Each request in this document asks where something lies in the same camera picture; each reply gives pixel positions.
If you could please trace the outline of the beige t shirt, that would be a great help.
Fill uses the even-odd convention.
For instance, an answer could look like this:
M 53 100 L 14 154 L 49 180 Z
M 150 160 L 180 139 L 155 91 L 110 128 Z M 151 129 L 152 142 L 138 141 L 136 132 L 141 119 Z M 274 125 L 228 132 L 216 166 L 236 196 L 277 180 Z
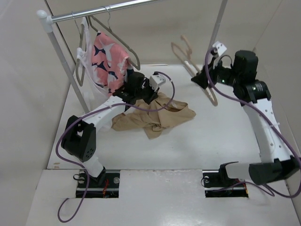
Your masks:
M 136 109 L 132 113 L 121 113 L 112 119 L 112 129 L 115 131 L 144 129 L 148 139 L 155 139 L 163 130 L 174 128 L 196 116 L 186 102 L 173 100 L 169 103 L 169 101 L 170 98 L 162 92 L 150 104 L 138 100 L 135 106 L 148 111 Z

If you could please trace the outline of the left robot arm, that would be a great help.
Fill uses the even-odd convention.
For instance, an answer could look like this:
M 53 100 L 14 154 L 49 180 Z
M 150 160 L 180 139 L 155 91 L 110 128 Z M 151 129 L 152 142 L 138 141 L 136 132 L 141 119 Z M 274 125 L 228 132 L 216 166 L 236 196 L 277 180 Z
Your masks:
M 146 78 L 144 74 L 134 72 L 107 101 L 96 108 L 98 113 L 80 120 L 75 125 L 72 124 L 79 119 L 78 117 L 71 116 L 68 119 L 66 127 L 70 129 L 64 135 L 61 147 L 84 166 L 89 173 L 88 180 L 93 186 L 101 186 L 106 174 L 105 167 L 95 155 L 97 132 L 115 116 L 135 105 L 137 100 L 144 100 L 150 104 L 158 97 L 159 87 L 165 82 L 166 79 L 158 73 Z

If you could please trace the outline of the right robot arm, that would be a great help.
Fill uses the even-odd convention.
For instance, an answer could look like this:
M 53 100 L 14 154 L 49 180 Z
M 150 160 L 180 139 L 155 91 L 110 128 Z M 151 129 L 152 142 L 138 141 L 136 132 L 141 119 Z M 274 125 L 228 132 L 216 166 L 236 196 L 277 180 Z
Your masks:
M 219 183 L 227 186 L 239 178 L 268 185 L 288 179 L 301 169 L 301 159 L 280 132 L 267 84 L 256 78 L 258 57 L 252 51 L 239 50 L 230 67 L 223 66 L 222 57 L 217 48 L 210 48 L 202 70 L 191 80 L 241 105 L 252 125 L 261 161 L 221 165 Z

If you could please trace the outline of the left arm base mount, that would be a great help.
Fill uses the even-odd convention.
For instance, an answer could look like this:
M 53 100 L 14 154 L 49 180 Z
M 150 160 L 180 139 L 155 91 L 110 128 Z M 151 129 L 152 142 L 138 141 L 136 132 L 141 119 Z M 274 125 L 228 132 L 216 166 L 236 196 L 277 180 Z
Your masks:
M 77 182 L 76 198 L 82 198 L 87 186 L 87 175 L 80 170 L 78 174 L 73 175 Z M 105 179 L 99 185 L 90 177 L 86 198 L 118 198 L 119 197 L 120 170 L 109 170 L 106 172 Z

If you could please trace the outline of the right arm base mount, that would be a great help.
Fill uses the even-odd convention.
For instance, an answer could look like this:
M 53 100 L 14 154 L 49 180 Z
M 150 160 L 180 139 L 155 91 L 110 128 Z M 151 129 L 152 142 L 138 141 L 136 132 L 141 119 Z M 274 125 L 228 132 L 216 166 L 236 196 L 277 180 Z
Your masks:
M 205 188 L 206 198 L 248 198 L 245 183 L 231 187 L 240 182 L 239 179 L 222 179 L 218 170 L 203 170 L 201 185 Z

